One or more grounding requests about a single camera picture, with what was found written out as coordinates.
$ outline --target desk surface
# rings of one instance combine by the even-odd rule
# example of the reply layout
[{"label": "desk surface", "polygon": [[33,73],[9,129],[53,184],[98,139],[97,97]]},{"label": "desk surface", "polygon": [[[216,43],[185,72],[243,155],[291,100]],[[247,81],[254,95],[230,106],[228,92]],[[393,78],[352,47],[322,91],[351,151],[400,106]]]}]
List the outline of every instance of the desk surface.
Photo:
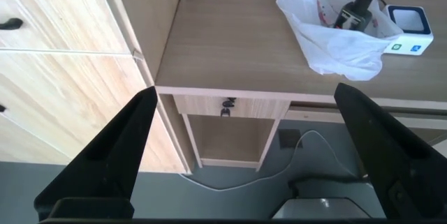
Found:
[{"label": "desk surface", "polygon": [[246,96],[254,91],[251,95],[334,103],[337,84],[345,82],[382,106],[447,110],[447,2],[386,1],[424,7],[435,39],[421,57],[384,55],[383,70],[369,82],[311,70],[275,0],[181,1],[156,79],[158,91]]}]

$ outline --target gray floor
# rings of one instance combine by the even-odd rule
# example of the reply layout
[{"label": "gray floor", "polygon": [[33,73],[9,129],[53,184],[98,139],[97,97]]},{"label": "gray floor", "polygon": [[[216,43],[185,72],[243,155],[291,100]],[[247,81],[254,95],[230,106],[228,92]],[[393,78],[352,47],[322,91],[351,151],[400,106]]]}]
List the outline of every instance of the gray floor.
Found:
[{"label": "gray floor", "polygon": [[[346,127],[341,124],[283,121],[280,128],[295,128],[302,133],[317,130],[329,141],[341,163],[358,173],[356,155]],[[138,175],[132,203],[135,218],[252,218],[265,219],[291,196],[287,181],[314,175],[352,178],[345,172],[322,139],[310,134],[298,149],[293,165],[273,179],[227,192],[201,188],[177,174]],[[277,136],[259,173],[252,169],[204,167],[193,179],[216,188],[247,183],[276,174],[285,167],[292,149],[280,149]],[[0,163],[0,223],[35,223],[33,200],[54,178],[62,166]],[[370,216],[383,218],[374,190],[365,184],[341,184],[308,180],[299,184],[302,197],[349,197]]]}]

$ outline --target white plastic bag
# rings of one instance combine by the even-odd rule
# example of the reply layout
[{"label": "white plastic bag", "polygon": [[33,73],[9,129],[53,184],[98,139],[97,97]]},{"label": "white plastic bag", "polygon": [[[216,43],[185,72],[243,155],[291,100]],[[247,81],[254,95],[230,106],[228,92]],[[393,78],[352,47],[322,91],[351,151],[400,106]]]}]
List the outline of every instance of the white plastic bag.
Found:
[{"label": "white plastic bag", "polygon": [[373,0],[373,20],[365,32],[333,29],[344,5],[354,0],[277,0],[307,59],[320,74],[367,81],[382,69],[381,55],[403,32]]}]

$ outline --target lock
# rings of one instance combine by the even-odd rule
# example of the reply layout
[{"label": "lock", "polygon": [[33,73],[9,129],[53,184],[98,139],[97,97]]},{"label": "lock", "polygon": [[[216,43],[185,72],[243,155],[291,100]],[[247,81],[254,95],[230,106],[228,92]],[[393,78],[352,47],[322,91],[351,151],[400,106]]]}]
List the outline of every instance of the lock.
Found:
[{"label": "lock", "polygon": [[221,110],[221,117],[229,117],[231,115],[231,111],[228,108],[224,108]]},{"label": "lock", "polygon": [[230,108],[235,107],[236,98],[228,98],[222,103],[221,117],[229,117],[231,115]]}]

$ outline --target wooden panel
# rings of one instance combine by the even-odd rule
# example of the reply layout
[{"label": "wooden panel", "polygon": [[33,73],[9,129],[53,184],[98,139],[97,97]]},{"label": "wooden panel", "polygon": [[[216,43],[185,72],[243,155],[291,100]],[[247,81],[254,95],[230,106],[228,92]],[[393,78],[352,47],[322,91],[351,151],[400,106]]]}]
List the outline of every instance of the wooden panel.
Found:
[{"label": "wooden panel", "polygon": [[252,167],[254,163],[258,164],[261,158],[260,145],[264,145],[268,137],[259,129],[261,126],[271,129],[274,123],[270,119],[193,115],[188,118],[194,140],[201,145],[199,156],[203,165],[247,164]]},{"label": "wooden panel", "polygon": [[272,144],[274,134],[277,132],[280,121],[280,119],[276,119],[273,122],[273,125],[269,121],[262,121],[259,123],[258,130],[260,135],[259,139],[261,141],[261,144],[259,145],[259,154],[261,155],[261,158],[259,159],[259,164],[256,171],[259,171],[263,165],[264,159],[267,156],[268,149]]},{"label": "wooden panel", "polygon": [[194,155],[196,156],[197,165],[198,167],[202,168],[202,160],[200,159],[200,154],[203,152],[203,136],[202,136],[202,123],[198,122],[195,125],[195,131],[193,131],[191,127],[191,122],[189,121],[188,115],[182,114],[184,124],[186,127],[186,130],[188,131],[188,136],[191,141],[191,145],[194,150]]},{"label": "wooden panel", "polygon": [[179,0],[122,0],[135,36],[137,49],[155,79]]},{"label": "wooden panel", "polygon": [[[193,115],[220,116],[222,103],[227,98],[209,96],[174,96],[179,113]],[[235,107],[231,108],[232,117],[255,119],[282,119],[290,101],[236,98]]]},{"label": "wooden panel", "polygon": [[[118,25],[122,29],[126,42],[130,45],[131,49],[133,50],[133,56],[135,58],[138,68],[140,69],[140,72],[146,85],[149,87],[153,86],[154,76],[151,74],[151,71],[149,70],[148,67],[148,61],[146,60],[145,56],[143,56],[141,51],[142,49],[145,49],[146,54],[148,54],[147,56],[150,57],[151,59],[153,58],[161,59],[163,51],[160,50],[161,49],[160,37],[164,35],[167,36],[168,33],[167,31],[170,29],[170,24],[169,27],[164,26],[165,20],[163,19],[163,17],[160,18],[158,16],[162,14],[155,13],[145,17],[145,16],[139,16],[141,15],[140,13],[134,13],[133,18],[135,19],[136,16],[140,20],[137,20],[136,23],[134,22],[134,24],[137,25],[136,27],[133,27],[129,18],[129,14],[126,10],[126,7],[124,6],[123,0],[108,0],[108,1],[110,3],[110,7],[113,13],[115,14],[115,17],[117,18]],[[146,11],[156,12],[157,10],[149,9]],[[139,30],[141,24],[147,24],[147,23],[150,23],[151,26],[163,25],[162,27],[160,27],[159,31],[163,33],[157,33],[157,31],[153,29],[148,31]],[[139,35],[142,35],[144,33],[150,33],[150,35],[147,34],[147,37],[137,38],[137,34],[135,33],[135,31],[139,31]],[[157,49],[159,50],[153,52],[147,51],[148,49],[147,47],[141,48],[140,41],[145,44],[143,46],[158,45]],[[193,164],[195,160],[194,153],[191,143],[189,141],[189,137],[183,119],[179,115],[177,108],[175,107],[175,103],[172,96],[169,95],[159,96],[159,104],[157,105],[157,108],[160,113],[161,120],[163,121],[163,124],[166,127],[166,130],[168,131],[170,140],[174,144],[174,147],[180,156],[185,171],[187,173],[190,173],[191,169],[193,169],[194,167]]]},{"label": "wooden panel", "polygon": [[[447,130],[446,116],[391,114],[408,128]],[[344,124],[343,117],[338,109],[291,107],[284,119]]]},{"label": "wooden panel", "polygon": [[435,39],[422,57],[384,55],[383,70],[369,82],[311,70],[275,0],[181,1],[158,92],[334,104],[335,89],[344,82],[381,106],[447,110],[447,3],[386,1],[423,6]]},{"label": "wooden panel", "polygon": [[129,53],[106,0],[0,0],[0,9],[0,21],[24,21],[0,31],[0,48]]},{"label": "wooden panel", "polygon": [[66,165],[70,158],[0,113],[0,161]]},{"label": "wooden panel", "polygon": [[[132,56],[10,52],[0,57],[4,114],[69,158],[146,87]],[[186,172],[158,112],[140,169]]]}]

